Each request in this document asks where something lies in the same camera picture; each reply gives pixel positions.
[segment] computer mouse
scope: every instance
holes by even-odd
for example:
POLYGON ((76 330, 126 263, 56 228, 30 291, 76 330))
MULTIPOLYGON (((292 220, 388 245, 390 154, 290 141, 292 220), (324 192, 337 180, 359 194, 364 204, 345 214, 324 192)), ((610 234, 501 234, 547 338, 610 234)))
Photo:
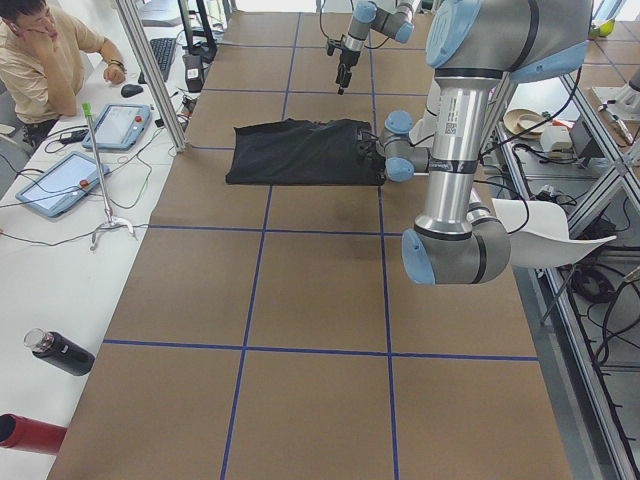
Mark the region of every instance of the computer mouse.
POLYGON ((128 83, 122 87, 122 89, 120 90, 120 95, 122 95, 124 98, 129 98, 139 94, 140 92, 142 92, 142 90, 143 89, 140 85, 128 83))

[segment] grid line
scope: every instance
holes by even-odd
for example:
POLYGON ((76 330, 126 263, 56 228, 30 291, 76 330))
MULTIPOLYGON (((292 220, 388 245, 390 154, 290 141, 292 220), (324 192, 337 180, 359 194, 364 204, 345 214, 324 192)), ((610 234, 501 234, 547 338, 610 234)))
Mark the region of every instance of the grid line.
POLYGON ((146 340, 123 340, 106 338, 106 345, 130 347, 181 348, 199 350, 231 350, 236 352, 297 353, 307 355, 343 355, 353 357, 425 358, 434 360, 470 360, 487 362, 538 362, 538 357, 527 355, 474 355, 464 353, 419 353, 419 352, 376 352, 368 350, 340 350, 322 348, 267 347, 261 345, 224 345, 208 343, 159 342, 146 340))
MULTIPOLYGON (((369 47, 371 47, 371 37, 369 37, 369 47)), ((377 108, 376 108, 376 81, 374 75, 374 49, 369 48, 369 68, 371 73, 371 108, 373 110, 373 131, 380 135, 378 131, 377 108)), ((398 456, 398 430, 396 421, 396 395, 393 378, 393 345, 391 340, 391 314, 389 310, 389 281, 387 277, 387 254, 384 240, 384 214, 382 207, 382 187, 378 187, 378 218, 380 220, 380 253, 382 262, 382 290, 384 296, 384 319, 387 333, 387 374, 389 377, 389 418, 391 419, 391 449, 393 456, 393 478, 400 479, 400 460, 398 456)))
MULTIPOLYGON (((249 227, 214 227, 214 226, 206 226, 206 225, 159 225, 159 224, 150 224, 148 228, 156 229, 156 230, 203 230, 203 231, 216 231, 216 232, 254 232, 260 233, 263 231, 262 228, 249 228, 249 227)), ((352 235, 352 236, 378 236, 381 235, 380 232, 349 232, 349 231, 338 231, 338 230, 295 230, 295 229, 283 229, 283 228, 266 228, 264 229, 266 233, 281 233, 281 234, 299 234, 299 235, 352 235)), ((399 232, 385 232, 383 234, 385 237, 400 237, 402 233, 399 232)))
MULTIPOLYGON (((291 54, 291 65, 289 66, 289 78, 287 80, 287 93, 285 94, 285 98, 284 98, 284 102, 283 102, 283 106, 282 106, 282 115, 281 115, 281 120, 284 120, 284 116, 287 110, 287 99, 289 97, 289 93, 288 93, 288 89, 289 86, 291 85, 291 75, 293 73, 293 62, 295 60, 295 51, 296 51, 296 44, 298 42, 298 33, 300 31, 300 19, 302 18, 302 14, 299 13, 298 14, 298 22, 296 25, 296 34, 295 34, 295 38, 293 39, 293 52, 291 54)), ((262 223, 262 235, 260 237, 260 248, 258 250, 258 259, 256 260, 256 270, 255 270, 255 274, 253 277, 253 286, 251 289, 251 300, 249 302, 249 311, 247 312, 247 323, 245 326, 245 331, 244 331, 244 338, 242 341, 242 351, 240 353, 240 363, 238 366, 238 377, 236 379, 236 387, 235 387, 235 391, 233 394, 233 405, 231 407, 231 415, 229 418, 229 428, 227 431, 227 440, 225 443, 225 448, 224 448, 224 456, 223 456, 223 460, 222 460, 222 467, 220 469, 220 480, 225 480, 226 477, 226 473, 227 473, 227 468, 229 466, 229 455, 231 453, 231 443, 233 441, 233 429, 234 429, 234 423, 235 423, 235 419, 236 419, 236 414, 237 414, 237 410, 238 410, 238 401, 240 398, 240 388, 242 385, 242 373, 244 370, 244 362, 246 359, 246 354, 247 354, 247 345, 249 343, 249 332, 251 330, 251 320, 253 317, 253 308, 255 305, 255 299, 256 299, 256 292, 258 289, 258 282, 259 282, 259 277, 260 277, 260 266, 261 266, 261 262, 262 262, 262 255, 264 253, 264 242, 265 239, 267 237, 267 224, 269 222, 269 209, 271 207, 271 198, 273 196, 273 186, 269 186, 269 195, 267 197, 267 205, 265 208, 265 213, 264 213, 264 221, 262 223)))

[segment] label sticker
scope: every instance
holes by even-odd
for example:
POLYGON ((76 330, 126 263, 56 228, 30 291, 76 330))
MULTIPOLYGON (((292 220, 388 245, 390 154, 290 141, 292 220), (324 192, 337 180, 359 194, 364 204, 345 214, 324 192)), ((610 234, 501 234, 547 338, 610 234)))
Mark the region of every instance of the label sticker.
POLYGON ((451 92, 442 96, 438 134, 462 137, 465 129, 469 92, 451 92))

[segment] black water bottle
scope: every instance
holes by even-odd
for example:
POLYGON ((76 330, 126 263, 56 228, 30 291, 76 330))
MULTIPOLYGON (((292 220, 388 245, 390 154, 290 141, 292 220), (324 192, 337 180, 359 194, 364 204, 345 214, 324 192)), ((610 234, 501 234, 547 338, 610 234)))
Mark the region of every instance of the black water bottle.
POLYGON ((89 373, 95 357, 84 348, 64 338, 58 332, 45 332, 39 328, 29 331, 24 344, 36 358, 61 368, 71 375, 89 373))

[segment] table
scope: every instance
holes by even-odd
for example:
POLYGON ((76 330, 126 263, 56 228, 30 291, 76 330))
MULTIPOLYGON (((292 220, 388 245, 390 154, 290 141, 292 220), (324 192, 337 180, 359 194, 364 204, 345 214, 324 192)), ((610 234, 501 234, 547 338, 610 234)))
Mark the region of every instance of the table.
MULTIPOLYGON (((149 37, 175 36, 178 29, 149 29, 149 37)), ((136 83, 139 70, 126 38, 112 38, 124 55, 128 66, 127 82, 136 83)), ((178 57, 174 62, 167 88, 170 94, 184 88, 184 66, 178 57)), ((94 115, 107 103, 123 103, 120 86, 110 86, 102 79, 103 64, 87 79, 78 95, 78 106, 89 101, 94 115)), ((182 95, 173 100, 176 108, 182 95)), ((153 104, 148 88, 127 103, 153 104)), ((54 131, 85 124, 81 108, 75 117, 60 120, 54 131)), ((147 143, 157 130, 153 121, 130 155, 147 143)), ((28 163, 29 168, 45 170, 62 155, 83 150, 79 144, 71 145, 58 154, 47 154, 39 148, 28 163)), ((112 171, 107 177, 110 196, 122 205, 130 205, 142 188, 149 169, 133 160, 118 169, 121 154, 102 154, 101 159, 112 171)), ((133 222, 148 223, 173 160, 172 143, 166 132, 161 132, 142 154, 152 167, 148 185, 140 202, 124 210, 114 205, 114 213, 133 222)), ((15 193, 27 184, 19 178, 2 200, 1 205, 16 203, 15 193)), ((47 220, 23 206, 0 209, 0 225, 5 233, 17 237, 58 242, 91 232, 105 221, 100 197, 89 197, 70 212, 56 220, 47 220)), ((24 334, 34 327, 59 331, 88 350, 98 352, 104 332, 109 325, 115 304, 145 236, 145 228, 137 228, 137 240, 125 229, 102 234, 95 253, 89 251, 90 237, 58 247, 30 246, 6 237, 0 237, 0 289, 2 290, 3 318, 0 323, 2 337, 2 365, 0 378, 3 395, 0 410, 16 413, 58 425, 68 425, 85 386, 87 377, 72 377, 31 356, 22 346, 24 334)), ((46 477, 54 458, 26 452, 2 449, 0 472, 4 478, 39 480, 46 477)))
POLYGON ((570 478, 511 271, 404 274, 424 178, 224 183, 234 126, 421 115, 416 21, 339 97, 317 15, 236 12, 50 480, 570 478))

